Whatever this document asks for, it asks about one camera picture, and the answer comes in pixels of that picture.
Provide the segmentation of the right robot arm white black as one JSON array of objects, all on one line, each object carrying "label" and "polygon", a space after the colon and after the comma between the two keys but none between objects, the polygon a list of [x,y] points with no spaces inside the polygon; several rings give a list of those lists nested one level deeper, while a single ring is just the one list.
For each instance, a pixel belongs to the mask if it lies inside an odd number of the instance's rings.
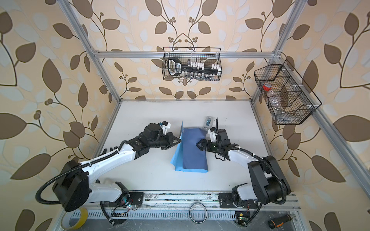
[{"label": "right robot arm white black", "polygon": [[212,128],[210,139],[200,140],[197,147],[201,151],[218,154],[224,161],[238,163],[249,171],[250,183],[240,184],[232,189],[231,198],[235,207],[243,208],[249,200],[263,205],[285,204],[291,188],[273,156],[260,157],[236,143],[231,143],[225,129]]}]

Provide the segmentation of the blue wrapping paper sheet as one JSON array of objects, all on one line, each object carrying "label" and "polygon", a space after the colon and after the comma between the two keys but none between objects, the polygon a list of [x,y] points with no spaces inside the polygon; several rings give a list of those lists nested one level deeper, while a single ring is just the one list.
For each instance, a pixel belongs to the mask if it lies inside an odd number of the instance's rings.
[{"label": "blue wrapping paper sheet", "polygon": [[177,145],[176,151],[171,159],[175,171],[207,173],[208,164],[206,151],[201,151],[197,143],[206,138],[206,131],[201,128],[181,127],[181,143]]}]

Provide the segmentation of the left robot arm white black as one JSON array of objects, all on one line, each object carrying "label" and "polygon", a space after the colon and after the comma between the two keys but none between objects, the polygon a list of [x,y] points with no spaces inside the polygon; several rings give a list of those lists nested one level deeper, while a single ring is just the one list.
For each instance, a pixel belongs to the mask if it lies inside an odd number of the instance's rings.
[{"label": "left robot arm white black", "polygon": [[166,121],[150,123],[135,138],[122,141],[119,146],[105,150],[96,158],[81,163],[67,162],[59,175],[38,189],[36,201],[43,205],[61,205],[66,212],[88,203],[110,202],[118,206],[130,203],[129,191],[123,183],[103,184],[99,177],[142,157],[151,148],[166,151],[180,144],[181,139],[168,132],[170,126]]}]

